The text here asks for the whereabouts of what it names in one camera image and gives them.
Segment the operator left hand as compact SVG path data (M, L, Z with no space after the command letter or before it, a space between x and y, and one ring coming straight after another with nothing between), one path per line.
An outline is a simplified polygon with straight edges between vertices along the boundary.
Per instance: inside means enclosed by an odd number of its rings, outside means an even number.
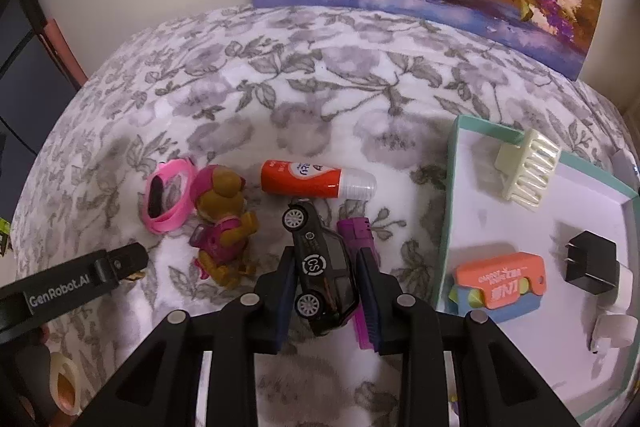
M37 426L71 426L78 416L77 378L70 360L47 346L48 326L32 329L22 339L14 364L18 399Z

